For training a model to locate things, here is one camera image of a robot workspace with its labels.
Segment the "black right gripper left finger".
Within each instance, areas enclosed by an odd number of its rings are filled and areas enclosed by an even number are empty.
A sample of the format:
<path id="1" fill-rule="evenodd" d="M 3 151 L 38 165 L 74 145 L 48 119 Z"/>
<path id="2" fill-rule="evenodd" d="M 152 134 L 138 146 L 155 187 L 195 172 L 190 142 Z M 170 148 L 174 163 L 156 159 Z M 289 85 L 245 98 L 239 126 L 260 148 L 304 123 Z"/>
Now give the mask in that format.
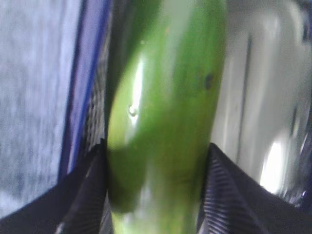
<path id="1" fill-rule="evenodd" d="M 106 141 L 60 183 L 1 218 L 2 234 L 98 234 L 107 191 Z"/>

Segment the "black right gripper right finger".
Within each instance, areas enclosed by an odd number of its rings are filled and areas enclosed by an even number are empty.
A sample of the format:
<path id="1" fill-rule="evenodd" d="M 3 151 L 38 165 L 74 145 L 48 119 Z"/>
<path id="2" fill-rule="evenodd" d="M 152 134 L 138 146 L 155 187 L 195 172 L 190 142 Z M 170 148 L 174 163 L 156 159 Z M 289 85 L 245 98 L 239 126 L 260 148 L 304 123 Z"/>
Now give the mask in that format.
<path id="1" fill-rule="evenodd" d="M 312 217 L 266 191 L 211 143 L 205 160 L 200 234 L 310 234 Z"/>

